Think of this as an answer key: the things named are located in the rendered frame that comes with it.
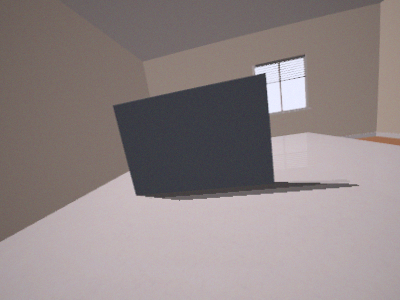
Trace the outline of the dark grey flat board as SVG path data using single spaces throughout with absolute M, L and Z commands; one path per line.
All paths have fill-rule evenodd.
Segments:
M 135 195 L 275 184 L 266 73 L 113 107 Z

